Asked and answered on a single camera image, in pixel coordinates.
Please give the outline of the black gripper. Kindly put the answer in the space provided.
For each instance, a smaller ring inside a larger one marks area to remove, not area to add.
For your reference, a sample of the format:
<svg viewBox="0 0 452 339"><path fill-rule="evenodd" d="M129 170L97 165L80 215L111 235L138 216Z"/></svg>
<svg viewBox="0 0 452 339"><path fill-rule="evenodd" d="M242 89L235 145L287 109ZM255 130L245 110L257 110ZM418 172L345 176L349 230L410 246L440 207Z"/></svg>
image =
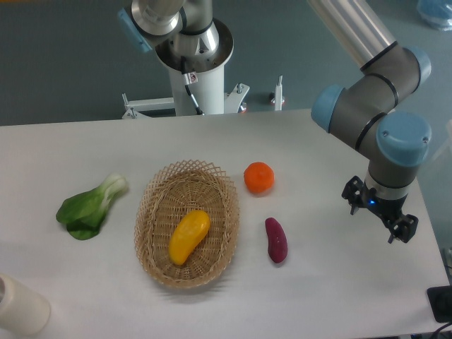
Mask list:
<svg viewBox="0 0 452 339"><path fill-rule="evenodd" d="M419 219L414 215L403 214L407 189L375 186L354 176L346 183L341 196L348 202L351 215L365 208L380 218L390 232L389 244L395 240L407 244L415 236Z"/></svg>

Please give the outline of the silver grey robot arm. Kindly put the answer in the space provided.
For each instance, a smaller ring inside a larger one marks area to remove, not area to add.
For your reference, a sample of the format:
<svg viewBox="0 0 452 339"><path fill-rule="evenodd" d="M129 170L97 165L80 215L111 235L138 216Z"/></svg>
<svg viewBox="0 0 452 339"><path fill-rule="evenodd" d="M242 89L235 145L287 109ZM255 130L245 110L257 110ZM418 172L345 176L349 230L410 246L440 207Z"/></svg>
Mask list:
<svg viewBox="0 0 452 339"><path fill-rule="evenodd" d="M401 47L365 1L312 1L311 7L359 66L363 76L350 88L327 87L311 118L369 161L364 179L352 178L342 196L352 211L376 215L391 239L408 242L418 220L402 207L431 138L421 116L397 106L429 77L429 57ZM234 42L213 17L210 1L132 1L117 15L125 36L142 52L155 51L169 71L172 97L124 103L140 110L173 105L179 116L238 113L248 88L224 91L224 65Z"/></svg>

